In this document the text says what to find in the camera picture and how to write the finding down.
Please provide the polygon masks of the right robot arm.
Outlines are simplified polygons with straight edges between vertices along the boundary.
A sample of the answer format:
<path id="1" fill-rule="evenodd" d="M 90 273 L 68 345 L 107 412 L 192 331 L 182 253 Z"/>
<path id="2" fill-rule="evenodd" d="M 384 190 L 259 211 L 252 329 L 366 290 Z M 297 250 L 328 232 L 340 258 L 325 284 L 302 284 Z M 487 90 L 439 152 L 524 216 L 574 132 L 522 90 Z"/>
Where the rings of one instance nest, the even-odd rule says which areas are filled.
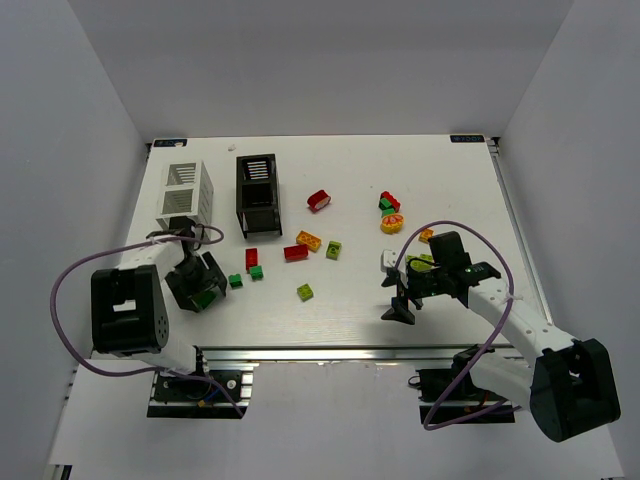
<path id="1" fill-rule="evenodd" d="M 550 324 L 516 297 L 506 270 L 473 262 L 458 233 L 436 235 L 429 244 L 431 259 L 399 261 L 395 252 L 382 252 L 382 284 L 396 289 L 383 319 L 412 325 L 425 299 L 447 295 L 492 325 L 524 361 L 500 355 L 491 339 L 456 354 L 451 383 L 439 394 L 423 393 L 431 404 L 423 420 L 426 429 L 446 425 L 433 418 L 453 393 L 471 398 L 483 392 L 498 398 L 461 416 L 463 422 L 519 407 L 530 412 L 539 429 L 556 443 L 620 418 L 610 356 L 601 342 L 579 340 Z"/>

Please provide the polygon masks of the lime green small brick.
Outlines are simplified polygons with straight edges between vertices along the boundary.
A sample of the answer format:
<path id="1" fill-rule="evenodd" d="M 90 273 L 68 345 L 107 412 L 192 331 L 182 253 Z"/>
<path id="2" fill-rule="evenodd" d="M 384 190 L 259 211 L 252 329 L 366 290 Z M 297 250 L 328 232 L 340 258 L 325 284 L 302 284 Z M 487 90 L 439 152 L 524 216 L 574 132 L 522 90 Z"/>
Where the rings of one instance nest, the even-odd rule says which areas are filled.
<path id="1" fill-rule="evenodd" d="M 330 241 L 327 245 L 326 257 L 331 260 L 338 260 L 342 249 L 342 244 L 337 241 Z"/>

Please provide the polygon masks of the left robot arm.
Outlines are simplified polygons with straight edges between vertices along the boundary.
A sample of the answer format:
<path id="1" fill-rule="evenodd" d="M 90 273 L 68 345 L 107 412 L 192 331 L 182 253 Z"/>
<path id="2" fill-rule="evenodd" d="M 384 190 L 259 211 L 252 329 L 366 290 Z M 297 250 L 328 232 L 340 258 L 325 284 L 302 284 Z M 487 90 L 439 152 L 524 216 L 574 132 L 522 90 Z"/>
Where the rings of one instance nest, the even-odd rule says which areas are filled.
<path id="1" fill-rule="evenodd" d="M 140 360 L 163 371 L 202 376 L 201 349 L 170 326 L 164 288 L 177 307 L 202 313 L 226 296 L 227 279 L 213 255 L 199 249 L 224 239 L 223 232 L 185 216 L 166 230 L 123 251 L 114 268 L 91 277 L 94 349 Z"/>

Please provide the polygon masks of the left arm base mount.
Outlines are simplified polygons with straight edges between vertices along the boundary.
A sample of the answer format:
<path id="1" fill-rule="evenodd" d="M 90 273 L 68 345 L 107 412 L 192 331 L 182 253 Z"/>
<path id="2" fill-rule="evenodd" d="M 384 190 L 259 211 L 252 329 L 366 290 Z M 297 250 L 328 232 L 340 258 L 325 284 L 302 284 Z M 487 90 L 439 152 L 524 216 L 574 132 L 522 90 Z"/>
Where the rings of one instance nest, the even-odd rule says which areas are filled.
<path id="1" fill-rule="evenodd" d="M 253 371 L 223 367 L 209 372 L 245 413 L 251 398 Z M 156 419 L 240 419 L 222 390 L 210 383 L 156 374 L 147 407 L 147 417 Z"/>

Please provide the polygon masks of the green and yellow brick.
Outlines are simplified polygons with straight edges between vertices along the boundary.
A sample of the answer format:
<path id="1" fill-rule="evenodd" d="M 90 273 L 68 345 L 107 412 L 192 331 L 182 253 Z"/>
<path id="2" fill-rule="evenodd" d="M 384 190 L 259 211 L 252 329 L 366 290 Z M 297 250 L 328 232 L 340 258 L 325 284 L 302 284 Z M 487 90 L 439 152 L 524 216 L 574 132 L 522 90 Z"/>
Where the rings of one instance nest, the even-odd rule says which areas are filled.
<path id="1" fill-rule="evenodd" d="M 216 299 L 214 291 L 203 291 L 193 296 L 194 304 L 200 309 L 206 309 Z"/>

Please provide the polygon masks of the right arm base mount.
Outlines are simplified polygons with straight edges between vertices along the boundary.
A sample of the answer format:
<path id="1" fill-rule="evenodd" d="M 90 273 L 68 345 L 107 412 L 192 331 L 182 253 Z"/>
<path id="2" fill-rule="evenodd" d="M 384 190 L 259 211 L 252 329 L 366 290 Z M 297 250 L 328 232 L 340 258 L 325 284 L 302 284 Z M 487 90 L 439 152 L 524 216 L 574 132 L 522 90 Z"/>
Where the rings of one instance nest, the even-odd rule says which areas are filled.
<path id="1" fill-rule="evenodd" d="M 424 422 L 435 402 L 460 371 L 479 350 L 474 345 L 458 354 L 446 367 L 430 366 L 418 369 L 407 386 L 418 393 L 420 421 Z M 488 390 L 476 387 L 467 375 L 457 384 L 432 416 L 429 427 L 453 422 L 456 424 L 512 424 L 516 408 L 507 400 Z"/>

